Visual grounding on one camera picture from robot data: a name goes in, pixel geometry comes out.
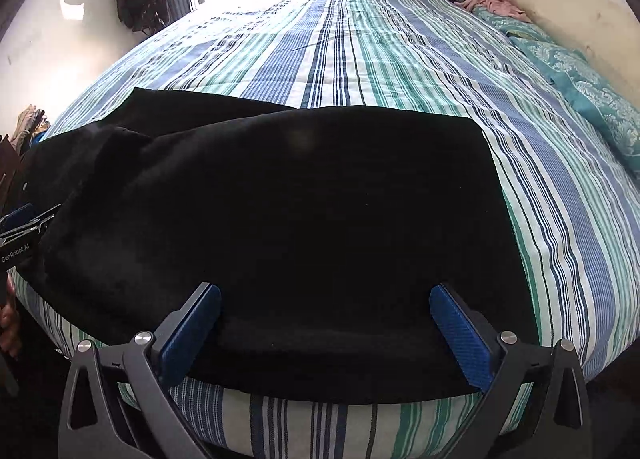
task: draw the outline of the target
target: black towel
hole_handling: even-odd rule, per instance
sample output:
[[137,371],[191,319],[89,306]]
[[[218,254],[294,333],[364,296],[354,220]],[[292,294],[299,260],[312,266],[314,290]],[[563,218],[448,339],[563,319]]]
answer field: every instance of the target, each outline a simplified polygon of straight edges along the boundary
[[537,343],[492,156],[469,119],[137,89],[24,163],[14,204],[64,204],[19,270],[79,328],[123,343],[200,282],[220,287],[196,379],[352,404],[472,392],[429,314],[442,281],[498,331]]

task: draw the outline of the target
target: finger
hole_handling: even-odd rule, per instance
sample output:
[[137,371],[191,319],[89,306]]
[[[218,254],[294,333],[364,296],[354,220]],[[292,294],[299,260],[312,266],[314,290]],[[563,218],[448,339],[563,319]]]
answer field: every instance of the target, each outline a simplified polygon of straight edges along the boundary
[[6,294],[9,305],[15,307],[15,283],[11,275],[6,276]]
[[10,305],[5,305],[0,311],[0,328],[6,329],[10,325],[16,323],[18,312]]

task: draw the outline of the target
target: mattress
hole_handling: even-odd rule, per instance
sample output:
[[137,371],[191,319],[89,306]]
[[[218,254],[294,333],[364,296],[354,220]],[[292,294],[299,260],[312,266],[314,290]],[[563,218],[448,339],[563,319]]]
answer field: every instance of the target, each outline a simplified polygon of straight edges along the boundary
[[[205,6],[114,64],[47,137],[103,118],[134,87],[295,108],[364,104],[471,118],[492,151],[540,344],[573,341],[591,379],[638,336],[636,182],[506,36],[471,13],[443,0]],[[91,339],[12,273],[21,302],[65,356]],[[135,403],[127,386],[122,392]],[[528,392],[521,389],[505,430],[517,424]],[[478,399],[346,406],[274,399],[191,378],[171,394],[201,438],[257,458],[434,453]]]

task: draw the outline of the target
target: striped bedsheet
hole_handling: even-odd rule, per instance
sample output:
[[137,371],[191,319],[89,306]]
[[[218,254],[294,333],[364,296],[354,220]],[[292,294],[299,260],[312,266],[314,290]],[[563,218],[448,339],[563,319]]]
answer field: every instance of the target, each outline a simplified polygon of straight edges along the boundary
[[[464,10],[443,0],[204,7],[107,70],[47,137],[103,118],[136,86],[299,108],[365,104],[471,118],[492,150],[540,343],[572,340],[590,379],[638,335],[636,183],[507,38]],[[14,278],[23,304],[70,357],[90,336],[15,270]],[[190,378],[172,395],[206,441],[257,458],[333,459],[433,453],[478,399],[347,407],[245,394]],[[516,424],[527,395],[523,387],[506,427]]]

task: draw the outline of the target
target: teal pillowcase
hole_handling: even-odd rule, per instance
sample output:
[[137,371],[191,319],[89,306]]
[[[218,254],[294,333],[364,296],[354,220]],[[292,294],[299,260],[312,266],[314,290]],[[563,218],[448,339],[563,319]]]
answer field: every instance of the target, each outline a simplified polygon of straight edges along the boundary
[[537,25],[521,22],[520,20],[509,16],[494,14],[483,6],[476,6],[473,10],[473,14],[509,37],[515,36],[517,38],[535,40],[538,42],[554,42],[551,36],[542,31],[542,29]]
[[640,178],[640,112],[594,71],[581,53],[556,44],[510,38],[571,107],[589,121]]

